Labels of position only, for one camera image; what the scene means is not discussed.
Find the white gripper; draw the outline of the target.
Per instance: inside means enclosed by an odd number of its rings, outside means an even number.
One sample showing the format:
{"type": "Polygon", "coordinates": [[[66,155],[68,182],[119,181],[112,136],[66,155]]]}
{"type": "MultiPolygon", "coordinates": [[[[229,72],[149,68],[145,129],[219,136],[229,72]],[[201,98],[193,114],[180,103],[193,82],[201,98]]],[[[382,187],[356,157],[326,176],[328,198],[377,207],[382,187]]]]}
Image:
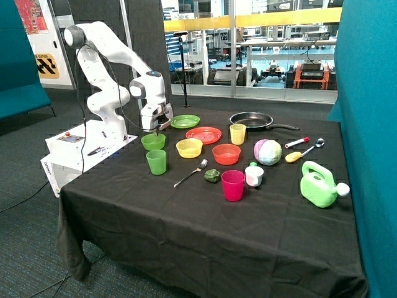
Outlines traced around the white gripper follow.
{"type": "Polygon", "coordinates": [[[164,130],[171,124],[173,109],[170,103],[149,104],[141,110],[141,122],[143,130],[154,130],[153,135],[158,136],[158,130],[164,130]]]}

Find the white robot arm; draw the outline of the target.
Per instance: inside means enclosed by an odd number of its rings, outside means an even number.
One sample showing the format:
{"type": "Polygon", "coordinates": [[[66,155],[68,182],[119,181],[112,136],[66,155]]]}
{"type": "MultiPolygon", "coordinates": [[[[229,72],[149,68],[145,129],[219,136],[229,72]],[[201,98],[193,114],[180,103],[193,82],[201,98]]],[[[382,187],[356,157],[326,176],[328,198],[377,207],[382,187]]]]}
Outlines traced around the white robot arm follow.
{"type": "Polygon", "coordinates": [[[76,50],[76,58],[89,83],[99,92],[89,96],[87,104],[105,125],[109,144],[125,141],[125,120],[115,110],[130,98],[144,99],[141,110],[145,132],[164,130],[173,118],[171,104],[165,97],[165,85],[160,72],[152,70],[133,50],[128,48],[103,22],[72,25],[64,31],[66,43],[76,50]],[[103,61],[124,64],[137,71],[128,88],[120,86],[106,70],[103,61]]]}

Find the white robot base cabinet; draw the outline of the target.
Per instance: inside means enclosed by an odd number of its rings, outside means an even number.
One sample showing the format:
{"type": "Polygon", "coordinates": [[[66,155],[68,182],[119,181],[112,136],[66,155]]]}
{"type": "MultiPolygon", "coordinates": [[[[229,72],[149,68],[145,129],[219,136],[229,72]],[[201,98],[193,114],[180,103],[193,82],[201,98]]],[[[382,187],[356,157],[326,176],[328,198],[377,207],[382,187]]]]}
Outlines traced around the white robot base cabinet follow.
{"type": "Polygon", "coordinates": [[[63,186],[135,139],[135,135],[110,138],[100,120],[89,120],[46,139],[50,153],[41,164],[54,195],[59,197],[63,186]]]}

